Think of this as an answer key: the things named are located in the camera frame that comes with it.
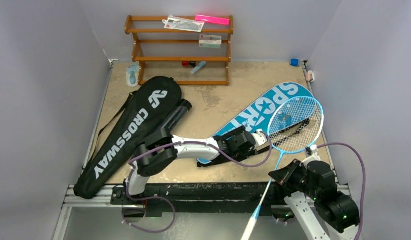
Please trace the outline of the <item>black shuttlecock tube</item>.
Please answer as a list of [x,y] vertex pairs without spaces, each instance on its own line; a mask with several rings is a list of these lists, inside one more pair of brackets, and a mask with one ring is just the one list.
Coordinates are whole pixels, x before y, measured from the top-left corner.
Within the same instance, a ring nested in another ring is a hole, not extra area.
[[192,107],[192,104],[188,100],[181,99],[158,128],[172,131]]

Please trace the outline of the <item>light blue badminton racket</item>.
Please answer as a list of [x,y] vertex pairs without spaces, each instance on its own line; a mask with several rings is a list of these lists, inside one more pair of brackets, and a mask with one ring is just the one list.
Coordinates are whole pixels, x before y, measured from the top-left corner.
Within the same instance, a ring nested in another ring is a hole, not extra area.
[[[297,120],[302,123],[303,115],[308,121],[305,127],[301,124],[286,130],[288,122]],[[274,169],[278,170],[284,155],[297,154],[312,146],[319,138],[323,124],[324,111],[317,99],[300,96],[283,103],[271,117],[265,132],[270,149],[280,152]]]

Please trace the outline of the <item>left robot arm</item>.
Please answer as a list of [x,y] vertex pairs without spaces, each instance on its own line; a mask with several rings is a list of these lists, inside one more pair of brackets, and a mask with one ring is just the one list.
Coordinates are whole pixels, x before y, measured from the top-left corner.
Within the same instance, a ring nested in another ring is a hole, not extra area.
[[161,173],[175,160],[196,159],[199,168],[240,163],[257,155],[258,148],[266,142],[263,134],[250,133],[244,126],[206,139],[182,138],[169,130],[159,130],[145,138],[129,160],[132,171],[125,181],[123,198],[131,205],[138,204],[149,178]]

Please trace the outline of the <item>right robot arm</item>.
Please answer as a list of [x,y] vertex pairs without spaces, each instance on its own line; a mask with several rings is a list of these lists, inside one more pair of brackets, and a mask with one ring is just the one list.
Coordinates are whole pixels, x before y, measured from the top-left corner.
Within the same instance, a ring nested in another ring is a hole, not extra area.
[[275,199],[289,206],[309,240],[360,238],[359,207],[338,189],[329,164],[295,159],[268,175],[275,181]]

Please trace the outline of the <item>blue racket bag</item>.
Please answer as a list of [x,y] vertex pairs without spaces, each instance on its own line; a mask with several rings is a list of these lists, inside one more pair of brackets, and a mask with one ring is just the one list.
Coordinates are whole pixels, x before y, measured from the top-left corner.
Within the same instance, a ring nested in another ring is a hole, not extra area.
[[[228,133],[235,134],[235,130],[239,129],[241,126],[244,126],[246,131],[250,133],[254,133],[259,129],[268,131],[268,125],[277,109],[286,101],[296,97],[314,98],[313,94],[308,89],[306,89],[306,87],[298,83],[280,83],[262,94],[258,99],[256,99],[247,108],[237,114],[231,121],[222,126],[212,136],[223,136]],[[308,124],[308,120],[306,120],[305,117],[306,115],[303,114],[301,118],[302,122],[300,122],[299,120],[293,120],[291,122],[288,121],[286,130],[290,128],[295,129],[297,127],[300,127],[301,125],[305,127],[306,124]],[[242,162],[252,156],[265,153],[269,149],[270,147],[267,144],[266,147],[260,150],[248,150],[246,153],[240,153],[239,156],[234,156],[233,159]],[[198,158],[197,167],[205,168],[228,162],[230,161],[225,157],[223,157],[222,160],[215,159],[213,161]]]

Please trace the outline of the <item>black Crossway racket bag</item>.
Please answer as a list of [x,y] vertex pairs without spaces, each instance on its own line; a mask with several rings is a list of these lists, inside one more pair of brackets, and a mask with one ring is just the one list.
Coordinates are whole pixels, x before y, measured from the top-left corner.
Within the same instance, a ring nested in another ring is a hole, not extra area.
[[95,197],[133,156],[137,144],[155,132],[181,100],[181,87],[166,76],[155,76],[131,92],[115,126],[74,185],[74,194],[87,200]]

